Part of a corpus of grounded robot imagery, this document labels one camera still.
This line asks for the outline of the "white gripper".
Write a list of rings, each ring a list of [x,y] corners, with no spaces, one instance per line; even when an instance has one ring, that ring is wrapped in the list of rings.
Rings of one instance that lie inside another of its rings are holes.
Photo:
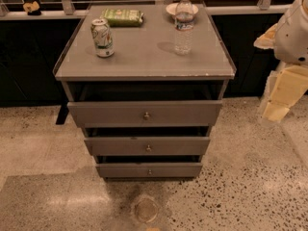
[[[308,0],[295,0],[253,46],[273,49],[275,58],[292,64],[278,72],[262,118],[280,121],[308,90]]]

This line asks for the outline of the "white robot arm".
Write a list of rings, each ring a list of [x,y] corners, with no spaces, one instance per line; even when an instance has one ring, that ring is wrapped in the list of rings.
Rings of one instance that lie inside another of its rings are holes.
[[[308,0],[295,0],[253,45],[272,49],[280,61],[267,79],[262,118],[281,121],[308,90]]]

